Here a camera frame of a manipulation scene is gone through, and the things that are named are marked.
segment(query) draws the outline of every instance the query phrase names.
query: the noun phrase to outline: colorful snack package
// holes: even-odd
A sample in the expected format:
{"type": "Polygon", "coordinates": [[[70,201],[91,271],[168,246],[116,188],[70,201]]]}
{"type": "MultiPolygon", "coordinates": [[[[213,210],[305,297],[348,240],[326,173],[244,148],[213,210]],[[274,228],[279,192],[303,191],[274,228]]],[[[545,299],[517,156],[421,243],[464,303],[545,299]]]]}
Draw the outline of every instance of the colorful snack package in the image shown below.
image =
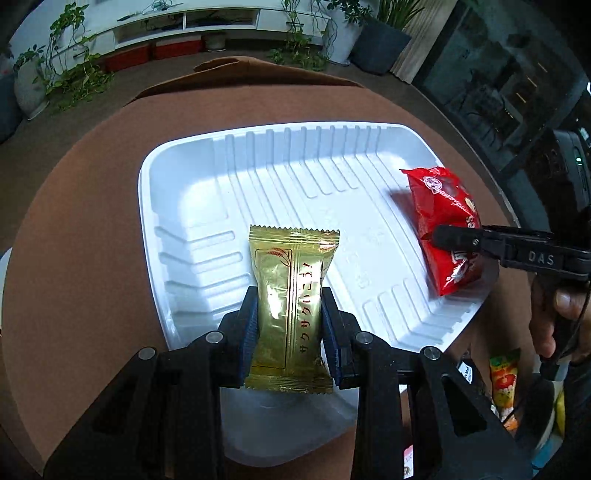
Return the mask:
{"type": "Polygon", "coordinates": [[[478,254],[446,252],[430,242],[438,225],[480,228],[474,200],[460,179],[443,167],[401,171],[408,176],[418,213],[418,236],[439,295],[448,295],[477,280],[482,273],[478,254]]]}
{"type": "MultiPolygon", "coordinates": [[[[492,398],[499,410],[500,420],[505,419],[513,412],[515,400],[515,384],[517,383],[517,363],[519,362],[520,349],[513,350],[506,355],[491,358],[492,398]]],[[[518,427],[515,416],[512,416],[505,428],[513,432],[518,427]]]]}
{"type": "Polygon", "coordinates": [[[320,355],[320,289],[339,233],[251,226],[249,243],[259,292],[259,338],[245,385],[332,392],[320,355]]]}

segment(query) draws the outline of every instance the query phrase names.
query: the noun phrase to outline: white vase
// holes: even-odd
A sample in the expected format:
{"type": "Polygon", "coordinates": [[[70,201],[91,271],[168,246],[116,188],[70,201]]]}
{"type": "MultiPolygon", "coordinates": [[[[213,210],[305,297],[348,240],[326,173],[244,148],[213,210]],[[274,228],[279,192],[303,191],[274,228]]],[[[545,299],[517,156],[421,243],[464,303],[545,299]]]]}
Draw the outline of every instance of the white vase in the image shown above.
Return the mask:
{"type": "Polygon", "coordinates": [[[18,106],[29,120],[39,115],[49,103],[41,75],[39,57],[35,57],[21,66],[14,80],[18,106]]]}
{"type": "Polygon", "coordinates": [[[345,13],[340,8],[327,11],[330,19],[324,33],[323,53],[332,63],[349,65],[349,54],[361,33],[362,26],[348,23],[345,13]]]}

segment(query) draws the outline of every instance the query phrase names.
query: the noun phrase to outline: human hand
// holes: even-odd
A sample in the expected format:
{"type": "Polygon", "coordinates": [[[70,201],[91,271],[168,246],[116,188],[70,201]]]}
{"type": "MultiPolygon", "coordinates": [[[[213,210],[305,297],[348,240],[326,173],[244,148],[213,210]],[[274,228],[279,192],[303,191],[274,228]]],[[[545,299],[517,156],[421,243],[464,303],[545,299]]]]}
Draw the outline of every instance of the human hand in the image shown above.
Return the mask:
{"type": "MultiPolygon", "coordinates": [[[[550,358],[556,350],[552,337],[556,312],[565,319],[576,321],[579,318],[585,296],[585,288],[562,287],[553,296],[548,295],[538,277],[531,286],[530,332],[538,355],[550,358]]],[[[579,346],[573,352],[572,361],[581,362],[591,354],[591,307],[585,311],[579,328],[579,346]]]]}

